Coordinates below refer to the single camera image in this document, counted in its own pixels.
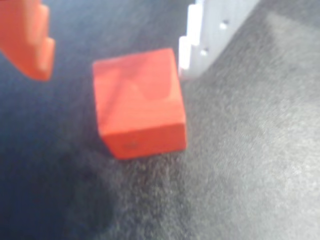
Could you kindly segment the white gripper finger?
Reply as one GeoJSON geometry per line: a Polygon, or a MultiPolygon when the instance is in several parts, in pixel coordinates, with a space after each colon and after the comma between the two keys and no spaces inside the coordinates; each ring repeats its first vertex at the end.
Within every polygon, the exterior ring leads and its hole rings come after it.
{"type": "Polygon", "coordinates": [[[186,35],[178,42],[179,77],[200,77],[228,46],[258,3],[258,0],[196,0],[190,4],[186,35]]]}

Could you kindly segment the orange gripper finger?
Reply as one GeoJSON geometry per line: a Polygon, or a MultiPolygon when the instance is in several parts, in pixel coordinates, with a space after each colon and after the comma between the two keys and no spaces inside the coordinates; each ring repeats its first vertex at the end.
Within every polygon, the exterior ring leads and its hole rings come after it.
{"type": "Polygon", "coordinates": [[[55,40],[49,37],[50,9],[41,0],[0,2],[0,52],[25,76],[50,79],[55,40]]]}

